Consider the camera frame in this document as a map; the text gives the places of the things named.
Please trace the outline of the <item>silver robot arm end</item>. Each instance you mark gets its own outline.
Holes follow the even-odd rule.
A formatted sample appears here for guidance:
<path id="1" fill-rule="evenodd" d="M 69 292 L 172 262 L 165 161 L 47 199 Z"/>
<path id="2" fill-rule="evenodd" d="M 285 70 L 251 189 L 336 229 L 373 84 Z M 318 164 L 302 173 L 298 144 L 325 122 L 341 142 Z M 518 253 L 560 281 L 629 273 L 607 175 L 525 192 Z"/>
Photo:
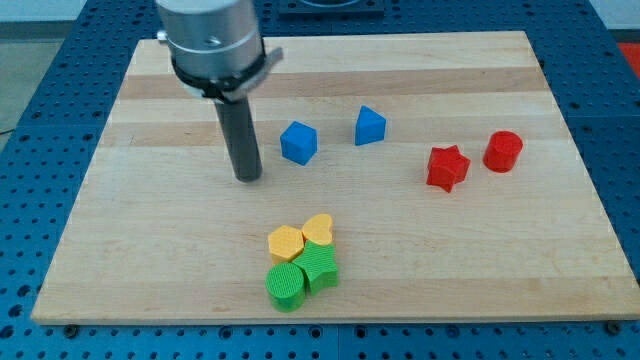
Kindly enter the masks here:
<path id="1" fill-rule="evenodd" d="M 265 50 L 251 0 L 157 0 L 163 29 L 158 39 L 171 53 L 178 78 L 220 103 L 248 96 L 284 57 Z"/>

